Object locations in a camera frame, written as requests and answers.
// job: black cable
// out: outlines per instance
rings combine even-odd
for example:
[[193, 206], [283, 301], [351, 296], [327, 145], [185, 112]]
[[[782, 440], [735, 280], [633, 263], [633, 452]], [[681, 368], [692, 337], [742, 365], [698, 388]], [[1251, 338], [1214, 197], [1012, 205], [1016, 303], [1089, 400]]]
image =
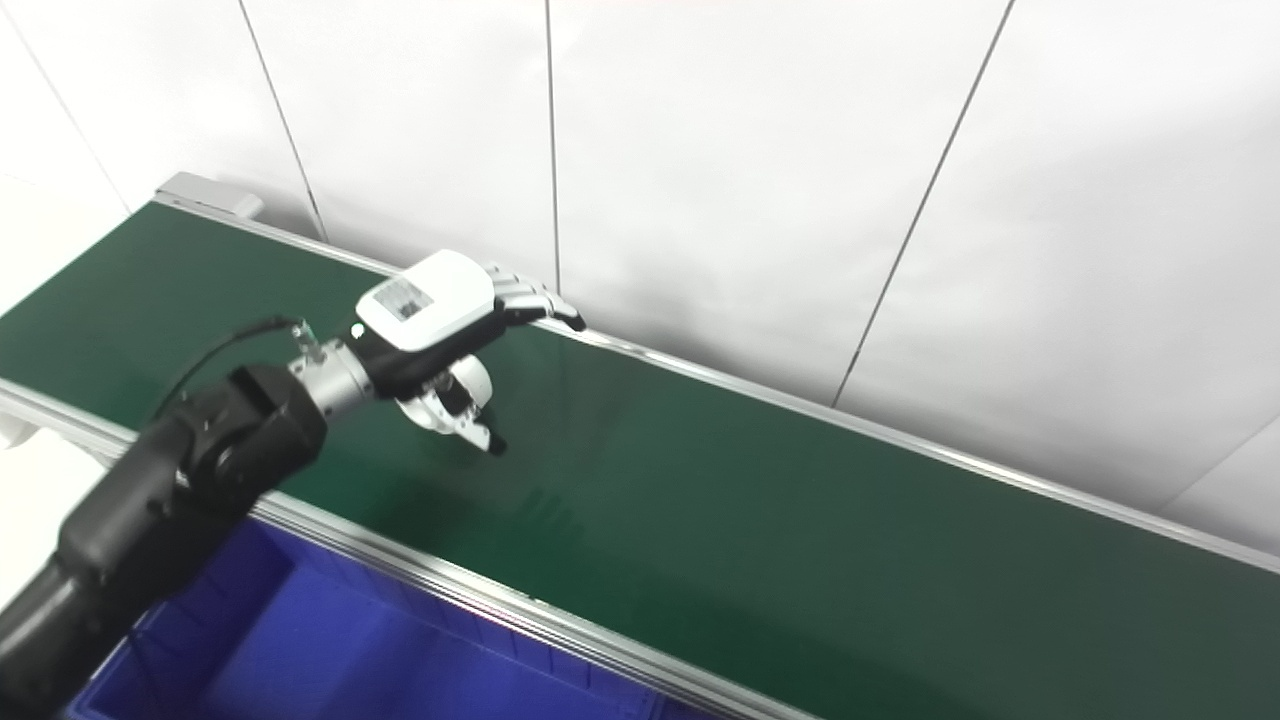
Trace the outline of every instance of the black cable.
[[172, 386], [169, 386], [169, 391], [165, 393], [164, 398], [160, 400], [160, 404], [156, 405], [156, 410], [155, 413], [151, 414], [151, 419], [155, 420], [156, 418], [159, 418], [169, 407], [169, 404], [173, 402], [173, 398], [182, 392], [182, 388], [187, 384], [187, 380], [189, 380], [192, 375], [198, 373], [200, 369], [204, 368], [206, 363], [212, 360], [214, 356], [221, 352], [223, 350], [227, 350], [228, 347], [236, 345], [237, 342], [248, 340], [251, 337], [266, 334], [269, 332], [275, 332], [275, 331], [284, 331], [293, 327], [305, 327], [305, 325], [306, 320], [303, 320], [302, 318], [273, 315], [264, 320], [259, 320], [252, 325], [246, 325], [233, 332], [232, 334], [224, 337], [223, 340], [218, 341], [214, 346], [206, 350], [204, 355], [201, 355], [189, 365], [187, 365], [187, 368], [182, 372], [182, 374], [178, 375], [178, 379]]

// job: black robot arm segment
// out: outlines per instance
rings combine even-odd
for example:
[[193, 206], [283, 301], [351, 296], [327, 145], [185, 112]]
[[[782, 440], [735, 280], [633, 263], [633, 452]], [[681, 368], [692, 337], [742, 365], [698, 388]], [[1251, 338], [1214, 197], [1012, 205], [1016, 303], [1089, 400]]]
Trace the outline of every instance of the black robot arm segment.
[[[471, 300], [453, 302], [449, 292]], [[300, 322], [303, 355], [288, 366], [239, 368], [142, 429], [68, 515], [47, 565], [0, 610], [0, 720], [55, 716], [151, 605], [195, 578], [262, 493], [316, 459], [338, 416], [369, 400], [422, 396], [457, 415], [460, 434], [476, 430], [463, 436], [471, 442], [489, 438], [476, 429], [470, 396], [445, 382], [451, 366], [509, 325], [554, 318], [585, 328], [545, 287], [448, 252], [375, 287], [361, 305], [372, 315], [342, 337], [321, 346]], [[502, 450], [497, 436], [486, 445]]]
[[0, 611], [0, 711], [52, 716], [261, 493], [315, 460], [325, 432], [293, 374], [268, 366], [241, 368], [148, 425]]

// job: blue plastic bin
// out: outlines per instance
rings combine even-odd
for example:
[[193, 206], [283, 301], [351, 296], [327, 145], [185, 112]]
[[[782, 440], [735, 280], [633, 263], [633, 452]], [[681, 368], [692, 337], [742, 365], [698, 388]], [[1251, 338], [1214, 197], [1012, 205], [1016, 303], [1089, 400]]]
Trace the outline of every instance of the blue plastic bin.
[[710, 717], [255, 521], [138, 625], [68, 716]]

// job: white wall panel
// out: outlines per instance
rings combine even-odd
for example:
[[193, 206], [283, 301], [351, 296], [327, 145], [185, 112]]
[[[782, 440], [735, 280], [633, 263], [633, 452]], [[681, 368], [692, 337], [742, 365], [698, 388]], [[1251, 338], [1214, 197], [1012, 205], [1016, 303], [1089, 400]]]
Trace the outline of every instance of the white wall panel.
[[554, 278], [545, 13], [530, 0], [248, 0], [330, 240]]
[[58, 547], [63, 519], [102, 477], [84, 451], [51, 430], [0, 452], [0, 606], [9, 605]]
[[1160, 514], [1280, 555], [1280, 420], [1268, 423]]
[[[58, 104], [6, 14], [0, 13], [0, 174], [120, 208], [88, 146]], [[6, 238], [0, 247], [8, 251]]]
[[831, 402], [1004, 6], [552, 0], [564, 293]]
[[1280, 410], [1280, 5], [1019, 3], [840, 407], [1139, 507]]
[[0, 174], [0, 315], [124, 218], [119, 200], [86, 200]]
[[234, 1], [4, 0], [133, 208], [188, 170], [255, 192], [315, 236], [306, 190]]

